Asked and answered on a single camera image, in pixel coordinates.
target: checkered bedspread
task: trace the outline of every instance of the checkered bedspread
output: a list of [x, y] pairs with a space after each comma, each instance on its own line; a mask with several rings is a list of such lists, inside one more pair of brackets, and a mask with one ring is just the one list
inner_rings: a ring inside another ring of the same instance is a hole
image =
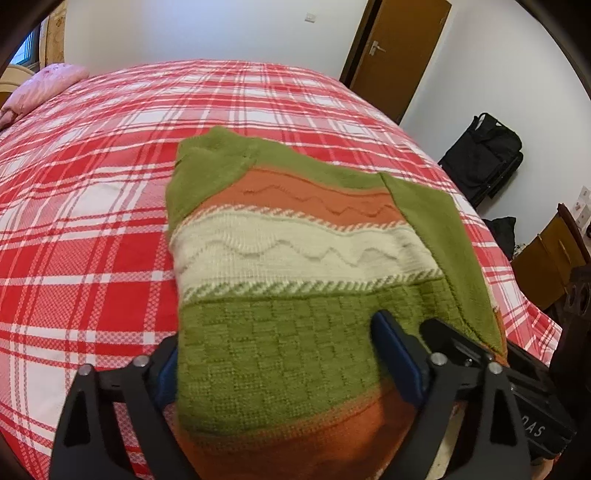
[[[177, 329], [164, 189], [177, 144], [214, 125], [452, 194], [508, 337], [548, 362], [560, 328], [443, 171], [399, 127], [318, 73], [180, 61], [91, 78], [0, 133], [0, 429], [47, 477], [78, 365], [122, 367]], [[137, 471], [148, 471], [121, 414]]]

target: wooden door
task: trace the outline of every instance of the wooden door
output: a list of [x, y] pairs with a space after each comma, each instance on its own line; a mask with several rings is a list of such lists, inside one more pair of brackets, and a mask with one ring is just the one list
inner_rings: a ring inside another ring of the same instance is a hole
[[446, 0], [383, 0], [351, 90], [399, 122], [451, 7]]

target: curtain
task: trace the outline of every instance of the curtain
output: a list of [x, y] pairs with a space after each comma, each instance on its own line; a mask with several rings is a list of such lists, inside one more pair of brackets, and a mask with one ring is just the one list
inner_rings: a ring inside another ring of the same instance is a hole
[[39, 34], [39, 68], [64, 62], [64, 32], [67, 0], [59, 5], [43, 23]]

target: wall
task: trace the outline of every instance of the wall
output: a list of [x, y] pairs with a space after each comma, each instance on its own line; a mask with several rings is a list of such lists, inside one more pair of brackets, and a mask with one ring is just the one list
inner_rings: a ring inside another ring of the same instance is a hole
[[529, 242], [591, 186], [591, 100], [547, 31], [515, 0], [452, 0], [436, 52], [401, 126], [439, 161], [474, 115], [515, 130], [525, 160], [509, 185], [479, 208], [517, 217]]
[[[338, 78], [367, 0], [69, 0], [67, 62], [92, 73], [196, 58], [285, 63]], [[306, 13], [315, 24], [304, 22]]]

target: silver screw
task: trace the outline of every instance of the silver screw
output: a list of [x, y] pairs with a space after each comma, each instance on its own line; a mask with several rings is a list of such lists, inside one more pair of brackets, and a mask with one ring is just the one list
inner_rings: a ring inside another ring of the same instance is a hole
[[503, 371], [503, 367], [496, 362], [491, 362], [488, 364], [488, 370], [490, 370], [493, 374], [499, 375]]
[[80, 375], [82, 375], [83, 377], [88, 375], [90, 372], [92, 372], [92, 365], [91, 364], [81, 365], [80, 368], [78, 369], [78, 373]]
[[148, 355], [140, 355], [134, 358], [134, 365], [136, 367], [145, 367], [150, 362], [150, 358]]
[[437, 365], [438, 367], [442, 367], [447, 363], [447, 357], [442, 353], [435, 352], [431, 354], [431, 362], [433, 365]]

